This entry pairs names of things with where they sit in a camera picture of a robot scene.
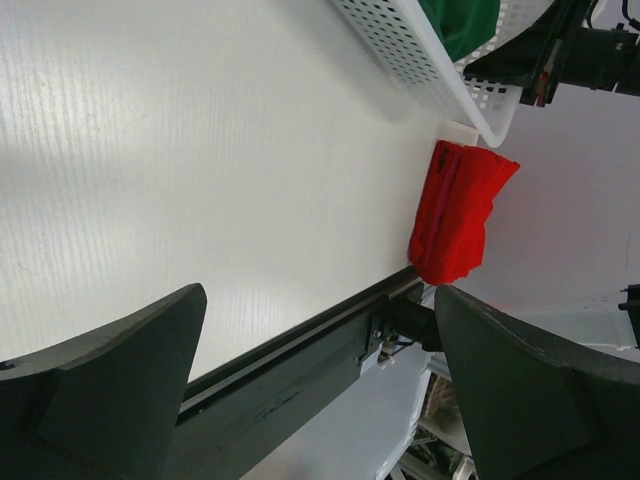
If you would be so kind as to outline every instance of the white plastic container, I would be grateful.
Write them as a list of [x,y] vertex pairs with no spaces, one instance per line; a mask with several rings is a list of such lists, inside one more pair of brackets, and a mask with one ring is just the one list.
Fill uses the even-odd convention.
[[502,143],[522,88],[465,81],[462,71],[531,26],[552,0],[502,1],[495,37],[455,64],[418,0],[332,1],[420,105],[476,128],[490,147]]

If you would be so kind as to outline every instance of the plastic basket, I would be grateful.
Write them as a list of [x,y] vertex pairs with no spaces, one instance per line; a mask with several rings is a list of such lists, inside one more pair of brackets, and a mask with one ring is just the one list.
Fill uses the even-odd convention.
[[467,81],[462,71],[531,26],[553,0],[501,2],[496,35],[455,64],[418,0],[332,1],[420,105],[476,128],[490,147],[502,143],[522,88]]

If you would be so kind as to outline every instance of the folded red cloth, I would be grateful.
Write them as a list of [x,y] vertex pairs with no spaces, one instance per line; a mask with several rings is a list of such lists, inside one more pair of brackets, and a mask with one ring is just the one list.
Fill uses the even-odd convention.
[[409,259],[432,285],[482,264],[493,199],[520,168],[479,147],[437,143],[409,244]]

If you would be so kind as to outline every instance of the white basket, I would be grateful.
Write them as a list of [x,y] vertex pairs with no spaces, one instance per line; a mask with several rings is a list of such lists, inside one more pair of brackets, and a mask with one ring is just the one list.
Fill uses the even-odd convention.
[[332,0],[420,105],[475,127],[490,147],[507,134],[522,88],[465,81],[464,66],[531,26],[553,0],[502,0],[496,35],[451,62],[418,0]]

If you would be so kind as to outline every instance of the perforated basket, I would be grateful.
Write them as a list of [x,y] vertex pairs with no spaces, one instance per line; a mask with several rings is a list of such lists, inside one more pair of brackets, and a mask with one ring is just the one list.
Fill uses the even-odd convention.
[[502,1],[496,35],[455,64],[418,0],[332,1],[420,105],[475,127],[491,147],[502,143],[522,88],[465,81],[462,71],[531,26],[553,0]]

